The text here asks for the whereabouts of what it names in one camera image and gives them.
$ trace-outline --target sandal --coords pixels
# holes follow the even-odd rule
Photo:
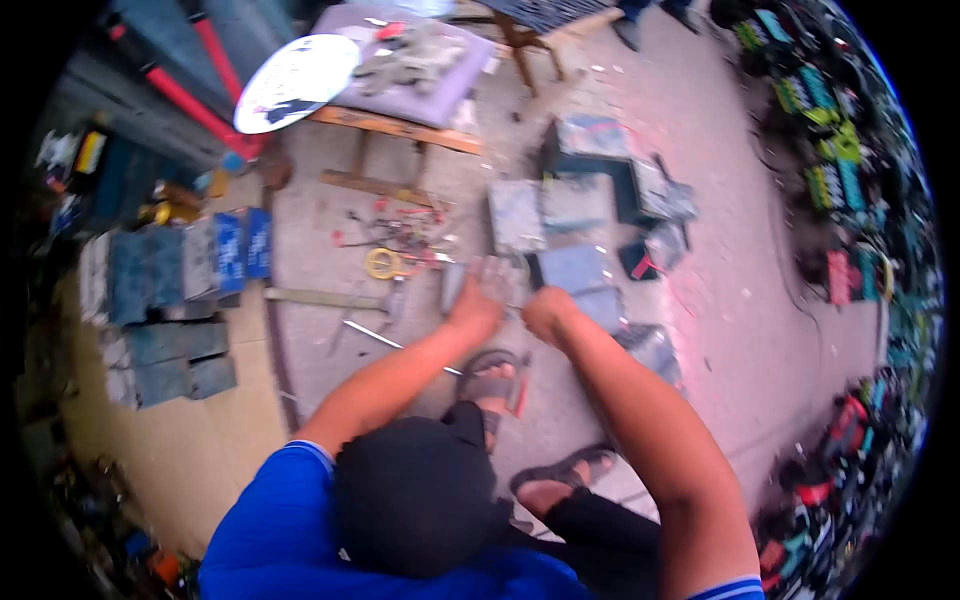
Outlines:
[[[603,459],[605,458],[611,459],[609,467],[604,467]],[[587,463],[590,469],[590,484],[594,484],[613,469],[615,460],[616,452],[608,444],[587,446],[548,467],[525,468],[510,479],[510,491],[516,496],[520,486],[531,481],[559,481],[574,490],[585,488],[587,483],[580,473],[573,469],[577,463],[580,461]]]
[[[513,365],[514,376],[506,378],[478,374],[502,365]],[[511,398],[516,395],[522,385],[521,365],[522,361],[519,357],[509,350],[493,349],[481,352],[471,358],[463,367],[463,375],[457,380],[453,397],[458,401],[467,402],[476,402],[485,397],[502,397],[505,407],[509,407]],[[496,430],[500,425],[500,413],[484,409],[481,409],[481,413],[483,415],[484,437],[486,438],[486,434],[489,433],[496,438]]]

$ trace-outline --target white round plate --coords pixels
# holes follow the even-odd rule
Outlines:
[[[240,133],[265,133],[301,120],[339,94],[360,63],[360,48],[348,37],[300,37],[256,70],[233,112]]]

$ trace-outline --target person's left hand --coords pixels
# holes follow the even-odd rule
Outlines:
[[[511,294],[510,260],[496,256],[474,258],[464,277],[464,287],[453,304],[446,324],[479,346],[503,323],[503,311]]]

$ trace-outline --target blue polo shirt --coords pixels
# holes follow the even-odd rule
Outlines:
[[[310,442],[290,442],[267,459],[213,534],[200,570],[203,597],[592,597],[567,564],[524,548],[490,546],[470,562],[433,579],[357,569],[339,556],[333,532],[332,482],[330,458]],[[716,589],[723,598],[739,599],[753,597],[739,594],[741,589],[753,588],[756,598],[763,598],[757,577]],[[698,594],[697,600],[710,597]]]

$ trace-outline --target person's left arm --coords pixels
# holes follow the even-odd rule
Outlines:
[[[503,259],[493,256],[471,263],[444,324],[354,373],[324,399],[294,439],[318,444],[336,456],[343,444],[395,418],[444,367],[480,347],[499,328],[507,268]]]

